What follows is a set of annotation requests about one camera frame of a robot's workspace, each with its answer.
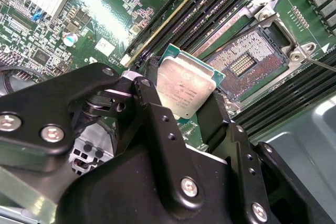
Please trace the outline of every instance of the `motherboard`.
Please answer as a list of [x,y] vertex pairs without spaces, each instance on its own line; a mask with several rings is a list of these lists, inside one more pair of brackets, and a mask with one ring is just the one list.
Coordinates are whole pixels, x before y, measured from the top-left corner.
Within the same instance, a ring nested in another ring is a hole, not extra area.
[[[140,71],[169,44],[225,76],[234,118],[335,49],[336,0],[0,0],[0,65],[46,78],[94,62]],[[206,148],[196,116],[179,126]]]

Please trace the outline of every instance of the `black ram slot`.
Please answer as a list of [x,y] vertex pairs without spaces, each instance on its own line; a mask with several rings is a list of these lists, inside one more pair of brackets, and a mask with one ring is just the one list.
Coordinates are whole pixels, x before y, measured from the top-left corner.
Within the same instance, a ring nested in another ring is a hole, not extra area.
[[160,31],[160,33],[140,52],[141,59],[144,59],[148,56],[149,53],[152,52],[153,48],[155,48],[163,39],[165,39],[165,36],[171,31],[172,27],[178,23],[181,19],[181,17],[193,6],[195,5],[195,2],[197,0],[189,0],[181,9],[179,12],[176,13],[176,15],[165,25],[165,27]]
[[189,50],[196,45],[196,42],[200,40],[200,37],[204,38],[206,33],[212,30],[220,19],[227,16],[234,8],[238,8],[244,1],[245,0],[228,0],[206,22],[200,21],[195,24],[188,32],[186,32],[185,37],[182,37],[179,41],[175,42],[175,45],[189,52]]
[[[336,52],[321,59],[336,66]],[[255,138],[336,90],[336,73],[311,65],[271,94],[234,117]]]
[[[197,8],[201,4],[202,0],[198,0],[194,7]],[[200,9],[198,9],[196,12],[194,12],[194,7],[190,8],[188,12],[186,12],[183,17],[177,22],[177,24],[172,28],[173,35],[171,33],[167,34],[163,39],[160,41],[160,46],[156,47],[156,51],[153,51],[153,53],[158,53],[158,55],[161,55],[162,52],[166,49],[167,45],[169,43],[175,43],[175,41],[185,34],[185,30],[188,30],[192,24],[197,22],[200,19],[200,16],[202,14],[206,13],[209,8],[214,6],[215,2],[218,2],[218,0],[207,0],[206,2],[202,3],[202,6]]]
[[131,53],[131,51],[138,45],[138,43],[140,43],[141,41],[144,41],[144,38],[146,37],[150,37],[150,35],[154,32],[152,31],[153,26],[152,24],[155,24],[157,22],[160,22],[160,19],[162,19],[162,16],[164,15],[164,13],[168,10],[168,8],[173,5],[173,3],[176,0],[168,0],[163,6],[162,8],[157,12],[157,14],[152,18],[151,23],[149,25],[147,25],[139,34],[138,36],[135,38],[135,40],[128,46],[128,48],[126,49],[126,52],[128,54]]

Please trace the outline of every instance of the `black plastic bracket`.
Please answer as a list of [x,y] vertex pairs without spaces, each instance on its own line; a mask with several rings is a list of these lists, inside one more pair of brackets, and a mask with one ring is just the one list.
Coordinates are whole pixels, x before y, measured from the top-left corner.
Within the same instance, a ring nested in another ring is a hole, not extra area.
[[259,142],[254,151],[261,161],[269,203],[281,223],[334,223],[272,146]]
[[[0,131],[0,144],[7,151],[18,153],[21,161],[25,155],[27,159],[20,164],[8,163],[0,155],[0,164],[43,171],[57,168],[64,161],[60,157],[72,148],[75,138],[70,115],[74,108],[81,108],[87,96],[112,87],[118,78],[113,69],[94,63],[1,97],[0,114],[19,117],[21,126],[13,131]],[[42,139],[41,130],[49,125],[62,129],[61,141],[51,143]]]
[[[202,139],[209,152],[227,160],[230,172],[231,213],[237,223],[264,223],[253,212],[253,204],[271,213],[257,154],[250,149],[245,130],[231,122],[223,97],[214,92],[197,112]],[[267,223],[272,223],[269,216]]]
[[213,154],[226,159],[231,167],[230,202],[237,223],[264,223],[253,212],[255,203],[268,213],[267,223],[272,223],[258,155],[250,149],[245,130],[237,123],[230,123],[225,139]]
[[[129,127],[123,129],[117,154],[126,150],[142,127],[163,205],[177,219],[190,218],[204,203],[204,189],[173,113],[161,106],[155,85],[144,77],[135,78],[132,93],[137,114]],[[183,191],[183,178],[190,179],[197,186],[194,197]]]

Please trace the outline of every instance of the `cable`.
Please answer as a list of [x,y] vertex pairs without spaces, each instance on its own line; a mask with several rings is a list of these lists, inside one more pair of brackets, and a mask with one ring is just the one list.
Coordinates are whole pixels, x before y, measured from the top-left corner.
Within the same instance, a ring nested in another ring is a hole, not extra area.
[[26,68],[26,67],[22,67],[22,66],[5,66],[5,67],[0,67],[0,71],[9,71],[9,70],[21,70],[21,71],[25,71],[25,72],[31,72],[34,75],[38,76],[39,78],[41,78],[42,80],[47,80],[47,78],[45,76],[43,76],[41,73],[39,73],[38,71],[31,69],[31,68]]

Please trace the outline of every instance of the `gray metal panel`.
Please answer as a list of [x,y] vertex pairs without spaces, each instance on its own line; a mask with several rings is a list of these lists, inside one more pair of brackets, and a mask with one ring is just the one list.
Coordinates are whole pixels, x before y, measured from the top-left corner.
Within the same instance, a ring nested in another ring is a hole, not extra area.
[[336,95],[263,134],[336,222]]

